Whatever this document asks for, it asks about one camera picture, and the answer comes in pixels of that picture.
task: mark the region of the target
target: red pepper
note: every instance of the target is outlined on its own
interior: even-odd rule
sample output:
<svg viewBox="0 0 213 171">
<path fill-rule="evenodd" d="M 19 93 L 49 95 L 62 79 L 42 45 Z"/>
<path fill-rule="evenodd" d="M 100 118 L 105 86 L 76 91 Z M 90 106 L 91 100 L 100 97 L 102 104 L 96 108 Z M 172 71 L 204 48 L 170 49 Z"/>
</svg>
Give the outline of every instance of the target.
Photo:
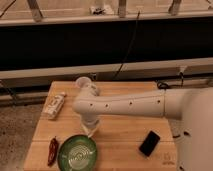
<svg viewBox="0 0 213 171">
<path fill-rule="evenodd" d="M 58 152 L 58 146 L 59 146 L 58 141 L 56 140 L 56 138 L 53 138 L 50 141 L 50 145 L 49 145 L 49 155 L 48 155 L 48 163 L 47 163 L 48 166 L 52 166 L 53 163 L 55 162 L 57 152 Z"/>
</svg>

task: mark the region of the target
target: cable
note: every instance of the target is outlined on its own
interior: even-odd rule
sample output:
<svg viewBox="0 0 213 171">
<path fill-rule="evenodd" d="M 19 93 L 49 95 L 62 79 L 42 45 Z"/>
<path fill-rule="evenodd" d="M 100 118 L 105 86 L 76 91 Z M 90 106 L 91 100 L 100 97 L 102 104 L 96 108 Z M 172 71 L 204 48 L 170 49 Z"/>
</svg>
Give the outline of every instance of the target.
<svg viewBox="0 0 213 171">
<path fill-rule="evenodd" d="M 174 88 L 174 87 L 183 87 L 183 85 L 184 85 L 184 74 L 183 74 L 183 72 L 180 72 L 179 76 L 180 76 L 180 79 L 181 79 L 181 84 L 180 85 L 178 85 L 178 84 L 168 85 L 165 82 L 156 81 L 158 89 L 166 90 L 166 89 L 171 89 L 171 88 Z"/>
<path fill-rule="evenodd" d="M 131 41 L 129 43 L 129 46 L 128 46 L 128 49 L 127 49 L 127 53 L 126 53 L 125 57 L 123 58 L 122 63 L 120 65 L 119 69 L 116 71 L 115 75 L 112 77 L 112 80 L 115 80 L 116 77 L 119 75 L 119 73 L 121 72 L 121 69 L 123 68 L 124 63 L 126 62 L 126 60 L 127 60 L 128 56 L 129 56 L 130 52 L 132 51 L 132 47 L 134 45 L 135 38 L 136 38 L 136 33 L 137 33 L 139 18 L 140 18 L 140 11 L 138 11 L 138 15 L 137 15 L 136 22 L 135 22 L 135 29 L 134 29 L 134 32 L 132 34 L 132 39 L 131 39 Z"/>
<path fill-rule="evenodd" d="M 6 2 L 0 11 L 0 18 L 5 14 L 5 12 L 16 2 L 16 0 L 12 0 L 11 2 Z"/>
<path fill-rule="evenodd" d="M 16 105 L 17 101 L 19 100 L 19 98 L 16 95 L 15 91 L 13 91 L 11 88 L 4 87 L 4 84 L 2 83 L 2 80 L 0 80 L 0 85 L 12 97 L 12 99 L 13 99 L 13 105 Z"/>
</svg>

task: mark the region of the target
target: speckled floor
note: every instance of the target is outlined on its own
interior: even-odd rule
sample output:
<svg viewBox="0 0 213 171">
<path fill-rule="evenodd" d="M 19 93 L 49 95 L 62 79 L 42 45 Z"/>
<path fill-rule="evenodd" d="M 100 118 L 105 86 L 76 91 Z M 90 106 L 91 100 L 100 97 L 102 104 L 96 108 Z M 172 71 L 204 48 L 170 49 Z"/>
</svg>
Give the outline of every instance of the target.
<svg viewBox="0 0 213 171">
<path fill-rule="evenodd" d="M 0 171 L 23 171 L 42 106 L 0 108 Z"/>
</svg>

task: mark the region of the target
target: black smartphone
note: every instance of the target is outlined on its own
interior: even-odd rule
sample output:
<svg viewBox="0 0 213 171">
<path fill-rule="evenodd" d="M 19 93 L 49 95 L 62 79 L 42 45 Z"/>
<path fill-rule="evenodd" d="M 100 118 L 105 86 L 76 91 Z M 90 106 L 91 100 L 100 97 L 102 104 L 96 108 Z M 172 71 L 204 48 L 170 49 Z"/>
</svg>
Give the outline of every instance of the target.
<svg viewBox="0 0 213 171">
<path fill-rule="evenodd" d="M 144 142 L 139 147 L 139 150 L 148 157 L 158 144 L 159 140 L 160 137 L 153 131 L 150 131 Z"/>
</svg>

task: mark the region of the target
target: white object on shelf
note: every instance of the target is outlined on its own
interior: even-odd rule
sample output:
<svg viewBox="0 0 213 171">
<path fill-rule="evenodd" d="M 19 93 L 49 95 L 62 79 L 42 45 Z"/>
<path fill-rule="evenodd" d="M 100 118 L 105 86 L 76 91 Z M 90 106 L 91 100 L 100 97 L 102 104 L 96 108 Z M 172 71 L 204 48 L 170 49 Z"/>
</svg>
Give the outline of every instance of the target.
<svg viewBox="0 0 213 171">
<path fill-rule="evenodd" d="M 47 107 L 43 110 L 43 113 L 47 115 L 49 120 L 55 119 L 57 114 L 59 113 L 61 107 L 64 104 L 64 99 L 66 97 L 65 92 L 61 92 L 59 95 L 56 95 L 53 100 L 50 102 Z"/>
<path fill-rule="evenodd" d="M 112 7 L 109 4 L 104 4 L 103 6 L 91 6 L 90 7 L 90 13 L 95 14 L 97 10 L 103 11 L 103 13 L 100 14 L 108 14 L 108 15 L 114 15 L 115 12 L 113 11 Z"/>
</svg>

